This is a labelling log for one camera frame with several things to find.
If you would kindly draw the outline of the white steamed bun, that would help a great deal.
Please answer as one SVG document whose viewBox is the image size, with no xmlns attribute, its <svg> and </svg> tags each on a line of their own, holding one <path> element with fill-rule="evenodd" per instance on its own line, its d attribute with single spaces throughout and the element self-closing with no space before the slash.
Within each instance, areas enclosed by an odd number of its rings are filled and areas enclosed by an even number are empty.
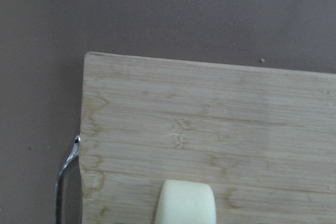
<svg viewBox="0 0 336 224">
<path fill-rule="evenodd" d="M 185 180 L 166 180 L 161 189 L 155 223 L 217 223 L 211 187 Z"/>
</svg>

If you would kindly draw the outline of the bamboo cutting board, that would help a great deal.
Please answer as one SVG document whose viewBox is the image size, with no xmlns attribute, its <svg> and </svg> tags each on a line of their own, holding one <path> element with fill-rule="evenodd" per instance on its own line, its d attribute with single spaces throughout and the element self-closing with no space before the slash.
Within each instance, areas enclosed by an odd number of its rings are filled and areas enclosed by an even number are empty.
<svg viewBox="0 0 336 224">
<path fill-rule="evenodd" d="M 154 223 L 165 180 L 218 223 L 335 223 L 335 75 L 89 52 L 83 223 Z"/>
</svg>

